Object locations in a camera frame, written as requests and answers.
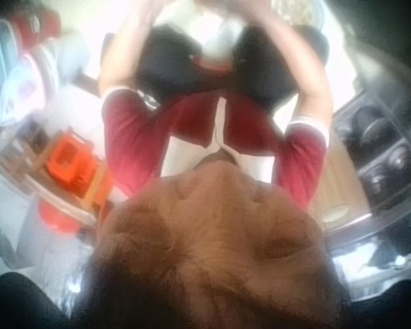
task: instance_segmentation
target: raised arm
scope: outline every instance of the raised arm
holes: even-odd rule
[[[101,68],[99,92],[113,86],[135,88],[134,76],[155,18],[169,0],[132,0],[131,10],[108,48]]]
[[[295,116],[315,119],[326,129],[332,122],[333,104],[323,64],[312,48],[289,25],[275,16],[265,0],[234,0],[238,10],[268,34],[283,55],[299,88]]]

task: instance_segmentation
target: white sleeve trim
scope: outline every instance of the white sleeve trim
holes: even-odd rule
[[[130,90],[133,93],[137,93],[137,90],[128,87],[128,86],[115,86],[115,87],[109,87],[109,89],[105,90],[105,92],[102,95],[102,104],[105,103],[106,99],[108,96],[110,96],[113,92],[118,91],[118,90]]]
[[[293,118],[292,121],[289,123],[288,127],[290,125],[307,125],[311,127],[312,129],[315,129],[318,133],[321,134],[322,137],[324,137],[326,148],[329,147],[329,140],[330,140],[330,133],[329,129],[323,125],[320,121],[307,117],[307,116],[298,116],[296,118]]]

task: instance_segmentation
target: red shirt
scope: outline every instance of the red shirt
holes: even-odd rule
[[[288,191],[302,208],[315,193],[329,137],[314,119],[293,119],[283,135],[252,100],[229,92],[179,97],[156,111],[127,88],[104,98],[108,166],[128,196],[150,180],[194,169],[220,148],[245,173]]]

